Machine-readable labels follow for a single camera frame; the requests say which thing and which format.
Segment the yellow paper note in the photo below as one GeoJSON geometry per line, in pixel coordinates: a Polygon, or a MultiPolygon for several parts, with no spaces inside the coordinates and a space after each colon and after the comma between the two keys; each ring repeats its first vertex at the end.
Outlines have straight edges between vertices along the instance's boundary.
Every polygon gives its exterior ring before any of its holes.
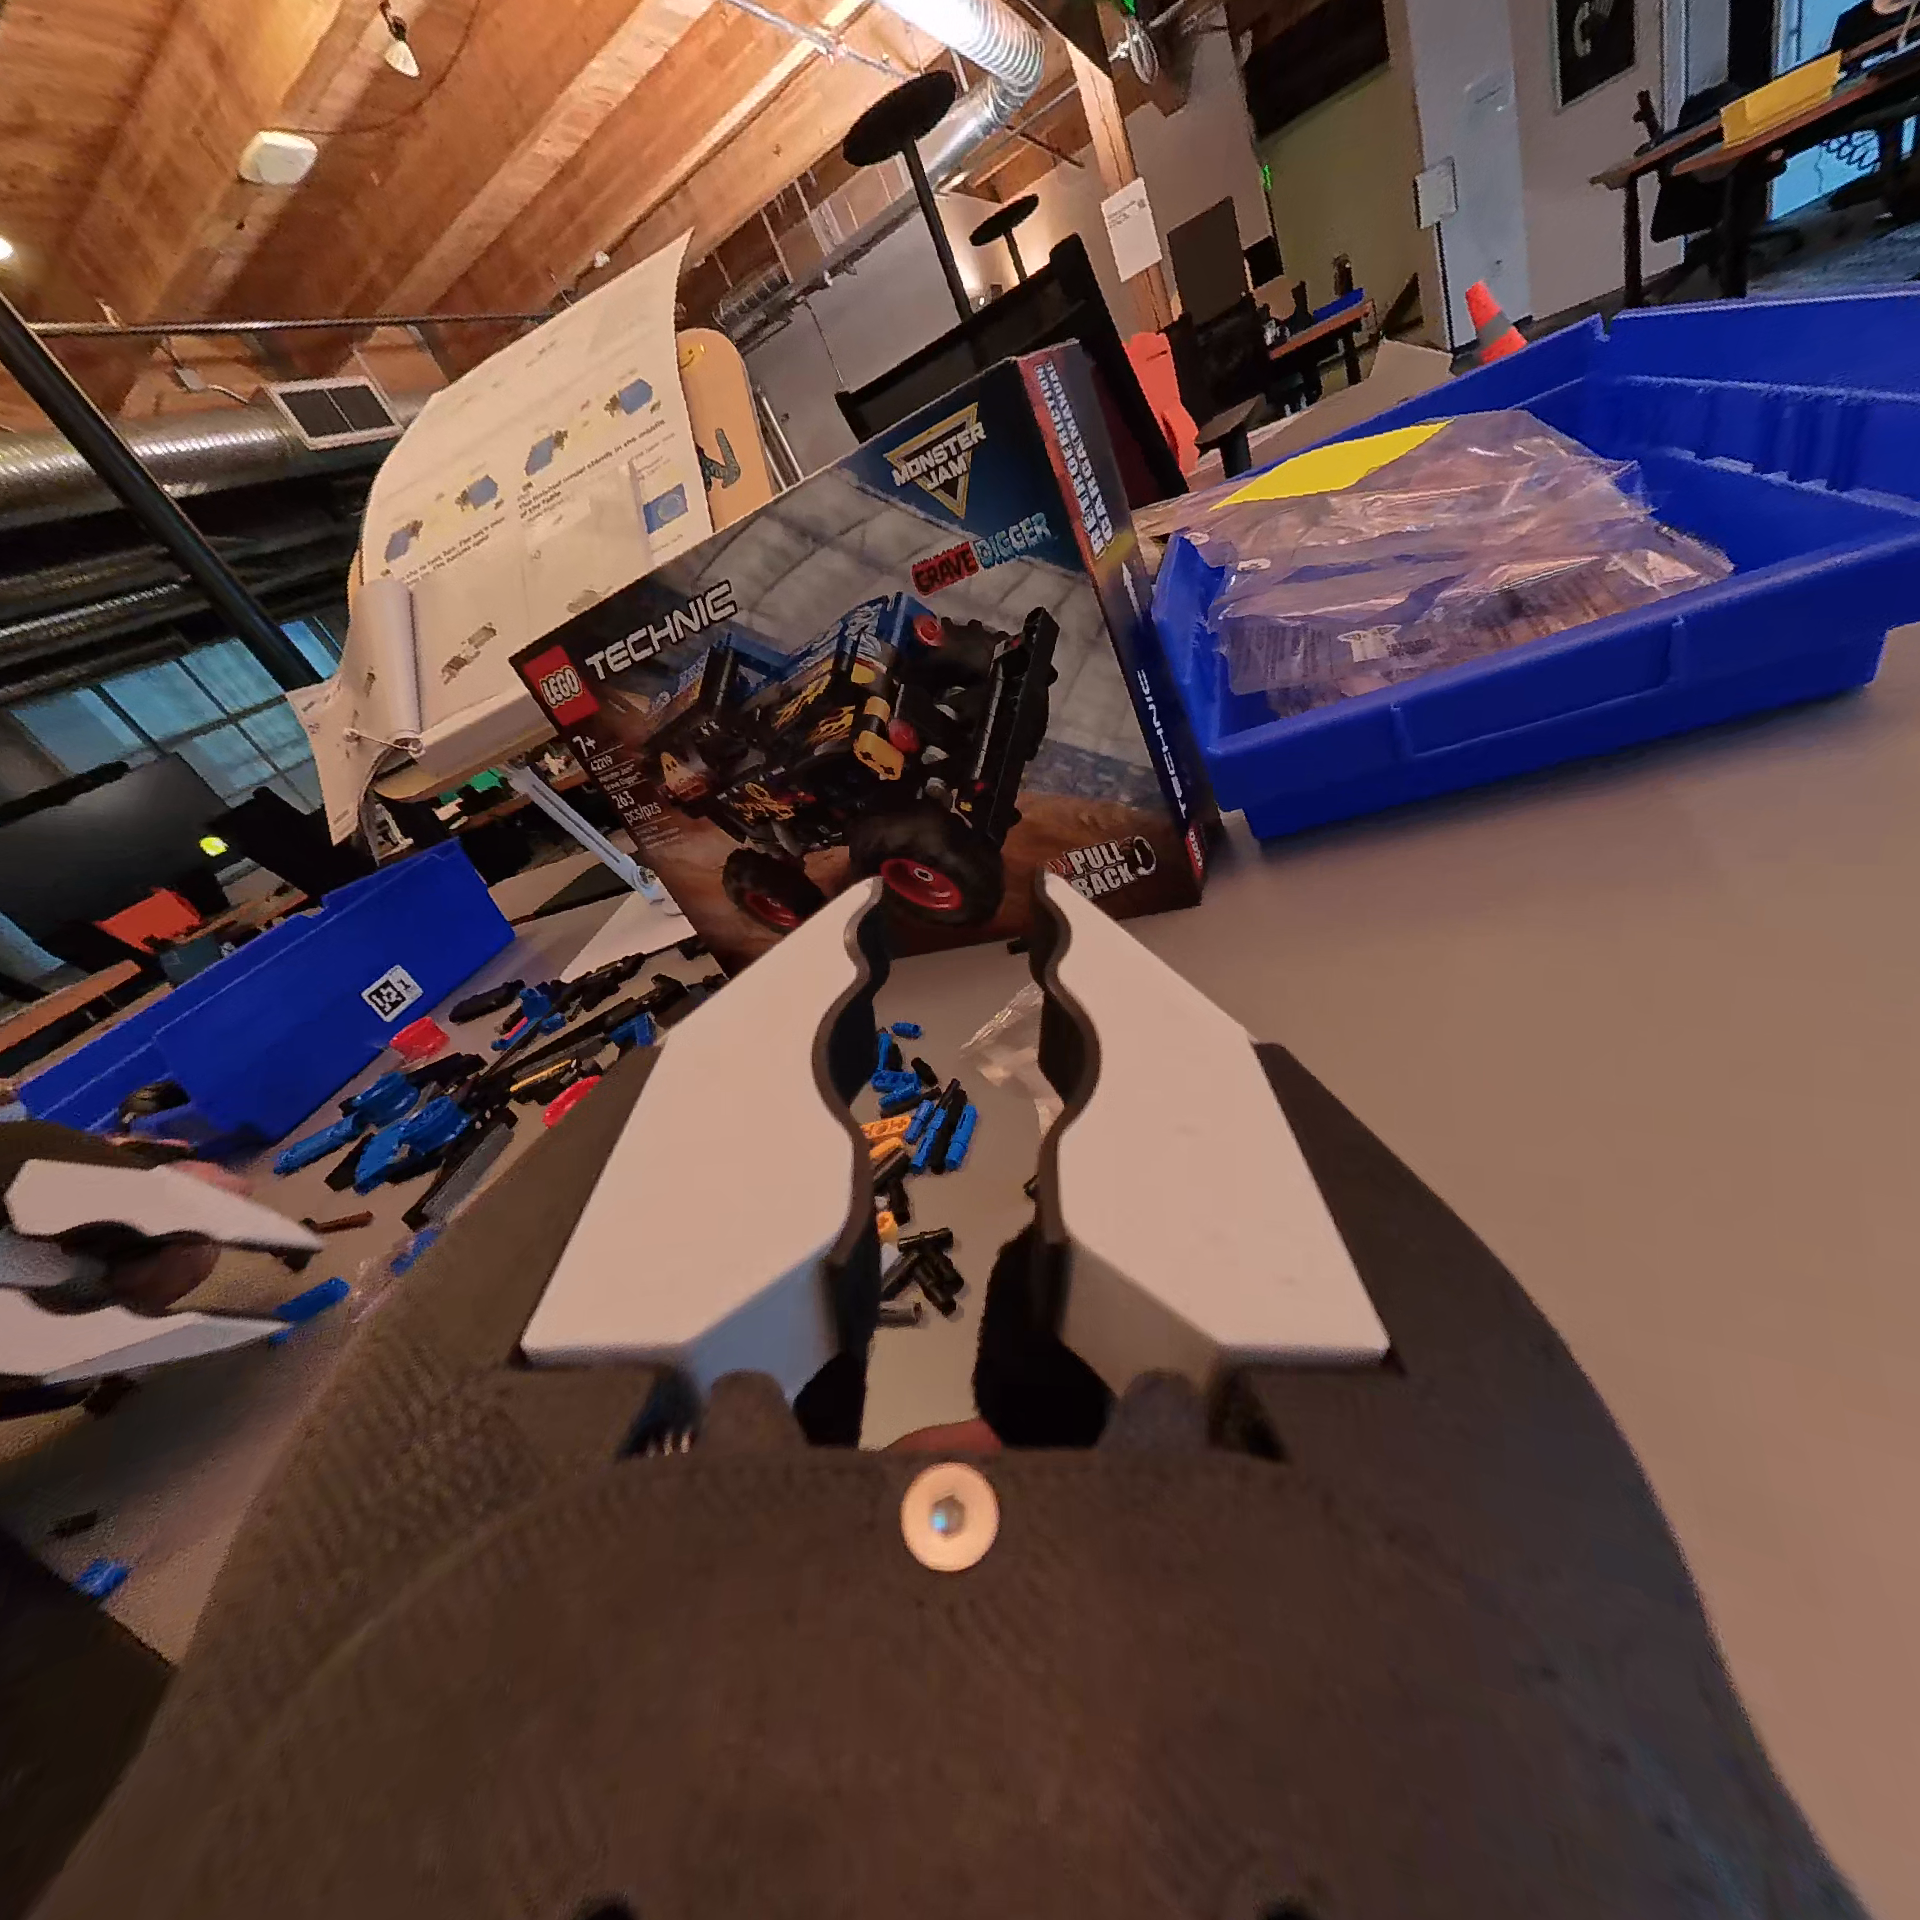
{"type": "Polygon", "coordinates": [[[1352,488],[1360,480],[1440,433],[1449,418],[1393,426],[1352,441],[1333,441],[1287,457],[1232,487],[1216,504],[1218,511],[1239,504],[1262,504],[1352,488]]]}

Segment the grey desk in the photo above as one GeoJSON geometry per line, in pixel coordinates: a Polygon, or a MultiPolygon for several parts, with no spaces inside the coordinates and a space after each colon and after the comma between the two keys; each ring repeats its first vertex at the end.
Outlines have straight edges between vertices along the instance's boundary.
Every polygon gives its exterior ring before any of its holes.
{"type": "Polygon", "coordinates": [[[1526,1286],[1770,1757],[1916,1916],[1916,628],[1853,696],[1256,847],[1136,926],[1526,1286]]]}

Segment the black diagonal steel pole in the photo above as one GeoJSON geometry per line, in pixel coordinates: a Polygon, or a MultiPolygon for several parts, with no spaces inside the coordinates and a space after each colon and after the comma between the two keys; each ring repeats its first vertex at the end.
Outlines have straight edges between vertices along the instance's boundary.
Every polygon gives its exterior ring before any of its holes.
{"type": "Polygon", "coordinates": [[[280,687],[316,685],[319,673],[312,662],[302,656],[280,624],[270,618],[266,610],[201,537],[199,527],[161,492],[152,473],[122,444],[76,376],[32,334],[8,297],[2,297],[2,365],[95,478],[185,570],[189,582],[201,586],[209,606],[224,617],[230,634],[252,652],[252,657],[280,687]]]}

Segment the yellow skateboard deck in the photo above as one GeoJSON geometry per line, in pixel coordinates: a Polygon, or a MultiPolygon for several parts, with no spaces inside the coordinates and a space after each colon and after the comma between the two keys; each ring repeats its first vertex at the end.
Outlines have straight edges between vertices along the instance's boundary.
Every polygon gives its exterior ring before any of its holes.
{"type": "Polygon", "coordinates": [[[710,326],[676,334],[678,376],[717,533],[774,496],[749,373],[732,338],[710,326]]]}

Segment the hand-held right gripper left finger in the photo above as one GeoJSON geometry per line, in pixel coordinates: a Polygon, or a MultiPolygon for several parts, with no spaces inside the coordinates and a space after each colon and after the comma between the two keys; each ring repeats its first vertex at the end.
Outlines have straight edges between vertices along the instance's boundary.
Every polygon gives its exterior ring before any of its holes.
{"type": "Polygon", "coordinates": [[[873,1151],[852,1118],[889,973],[856,880],[660,1041],[521,1336],[529,1365],[639,1365],[689,1406],[767,1376],[852,1449],[880,1306],[873,1151]]]}

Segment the crinkled clear empty bag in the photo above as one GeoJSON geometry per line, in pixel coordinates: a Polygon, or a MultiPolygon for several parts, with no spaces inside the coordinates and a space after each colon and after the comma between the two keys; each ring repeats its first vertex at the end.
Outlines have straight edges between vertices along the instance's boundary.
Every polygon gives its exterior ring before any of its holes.
{"type": "Polygon", "coordinates": [[[1042,1122],[1061,1110],[1044,1069],[1039,1068],[1039,1030],[1044,997],[1038,982],[1029,980],[1010,997],[962,1047],[959,1058],[967,1076],[1021,1093],[1029,1096],[1042,1122]]]}

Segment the bundle of clear parts bags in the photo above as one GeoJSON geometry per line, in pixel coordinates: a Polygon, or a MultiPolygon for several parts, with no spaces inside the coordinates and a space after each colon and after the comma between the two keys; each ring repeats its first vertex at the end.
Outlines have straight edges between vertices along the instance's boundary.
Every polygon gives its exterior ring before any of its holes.
{"type": "Polygon", "coordinates": [[[1653,509],[1637,463],[1514,408],[1453,415],[1334,493],[1216,504],[1167,550],[1206,566],[1199,631],[1232,693],[1277,714],[1398,687],[1735,574],[1720,548],[1653,509]]]}

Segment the yellow storage bin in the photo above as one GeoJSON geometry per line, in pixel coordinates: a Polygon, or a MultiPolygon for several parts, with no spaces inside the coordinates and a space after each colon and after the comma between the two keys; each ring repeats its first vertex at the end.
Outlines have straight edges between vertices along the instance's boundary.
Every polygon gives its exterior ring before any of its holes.
{"type": "Polygon", "coordinates": [[[1820,112],[1834,94],[1839,70],[1842,52],[1825,52],[1733,97],[1718,110],[1720,146],[1733,149],[1752,137],[1764,137],[1808,112],[1820,112]]]}

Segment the toy truck set box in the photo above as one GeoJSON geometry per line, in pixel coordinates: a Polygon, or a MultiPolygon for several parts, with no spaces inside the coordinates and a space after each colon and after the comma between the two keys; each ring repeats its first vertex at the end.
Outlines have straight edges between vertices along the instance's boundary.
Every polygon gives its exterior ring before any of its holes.
{"type": "Polygon", "coordinates": [[[1006,357],[536,634],[519,682],[741,968],[880,880],[910,952],[1038,874],[1198,904],[1216,805],[1080,342],[1006,357]]]}

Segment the large blue plastic bin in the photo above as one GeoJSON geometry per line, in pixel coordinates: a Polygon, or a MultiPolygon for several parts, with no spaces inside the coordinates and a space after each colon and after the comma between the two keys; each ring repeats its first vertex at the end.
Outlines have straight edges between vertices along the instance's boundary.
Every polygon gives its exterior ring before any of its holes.
{"type": "Polygon", "coordinates": [[[1230,687],[1224,569],[1167,541],[1153,621],[1223,808],[1260,838],[1822,701],[1917,614],[1917,292],[1668,303],[1583,319],[1322,449],[1526,412],[1638,465],[1733,576],[1297,714],[1230,687]]]}

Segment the pile of black beam pieces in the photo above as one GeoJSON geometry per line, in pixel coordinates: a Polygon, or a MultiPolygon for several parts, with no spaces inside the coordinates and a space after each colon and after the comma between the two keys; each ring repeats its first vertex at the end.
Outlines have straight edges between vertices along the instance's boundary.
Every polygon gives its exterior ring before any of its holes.
{"type": "Polygon", "coordinates": [[[357,1194],[415,1183],[399,1222],[408,1232],[439,1228],[504,1153],[524,1113],[557,1122],[614,1061],[655,1047],[726,984],[702,942],[686,938],[668,954],[702,968],[684,976],[629,952],[574,977],[509,977],[457,1001],[455,1023],[498,1016],[486,1047],[384,1072],[344,1096],[335,1120],[286,1144],[274,1174],[325,1166],[332,1193],[357,1194]]]}

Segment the orange chair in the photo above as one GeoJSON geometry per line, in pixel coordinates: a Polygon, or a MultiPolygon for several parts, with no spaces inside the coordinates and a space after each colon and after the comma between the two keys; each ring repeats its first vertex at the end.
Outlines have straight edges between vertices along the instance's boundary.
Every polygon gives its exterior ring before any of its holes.
{"type": "Polygon", "coordinates": [[[1142,328],[1124,342],[1142,400],[1159,423],[1182,476],[1198,463],[1198,424],[1185,407],[1172,345],[1160,328],[1142,328]]]}

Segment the silver ribbed air duct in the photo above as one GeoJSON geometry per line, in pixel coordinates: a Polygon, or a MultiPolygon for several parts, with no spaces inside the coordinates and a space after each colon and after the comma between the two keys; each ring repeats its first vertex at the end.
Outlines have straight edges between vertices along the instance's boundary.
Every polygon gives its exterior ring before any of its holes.
{"type": "Polygon", "coordinates": [[[903,23],[968,58],[996,90],[1026,102],[1044,77],[1047,48],[1026,13],[1006,1],[885,1],[903,23]]]}
{"type": "MultiPolygon", "coordinates": [[[[270,402],[229,412],[157,415],[119,424],[119,436],[175,501],[252,488],[280,478],[370,473],[397,436],[337,448],[305,445],[270,402]]],[[[2,527],[117,511],[120,497],[72,444],[54,432],[2,436],[2,527]]]]}

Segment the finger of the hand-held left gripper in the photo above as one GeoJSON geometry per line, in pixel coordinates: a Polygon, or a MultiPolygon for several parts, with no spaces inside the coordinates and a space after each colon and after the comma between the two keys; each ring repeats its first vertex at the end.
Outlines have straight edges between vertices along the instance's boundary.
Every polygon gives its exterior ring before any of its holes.
{"type": "Polygon", "coordinates": [[[270,1316],[144,1314],[119,1305],[50,1312],[39,1295],[5,1288],[2,1376],[39,1384],[98,1382],[274,1342],[286,1329],[270,1316]]]}
{"type": "Polygon", "coordinates": [[[175,1241],[276,1257],[311,1257],[319,1249],[319,1237],[300,1220],[186,1173],[180,1162],[138,1167],[29,1158],[5,1190],[5,1213],[14,1237],[105,1261],[175,1241]]]}

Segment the large black floor lamp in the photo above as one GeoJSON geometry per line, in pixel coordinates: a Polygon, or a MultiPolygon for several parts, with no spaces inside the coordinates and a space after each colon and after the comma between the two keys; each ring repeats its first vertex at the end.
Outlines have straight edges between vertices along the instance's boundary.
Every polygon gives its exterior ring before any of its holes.
{"type": "Polygon", "coordinates": [[[972,316],[968,290],[957,270],[943,220],[936,208],[932,184],[921,158],[921,140],[938,125],[957,95],[957,82],[950,73],[927,70],[914,79],[904,79],[889,88],[877,102],[858,114],[841,144],[841,158],[848,167],[861,172],[881,165],[889,158],[900,158],[914,198],[927,228],[932,250],[938,260],[945,290],[959,322],[972,316]]]}

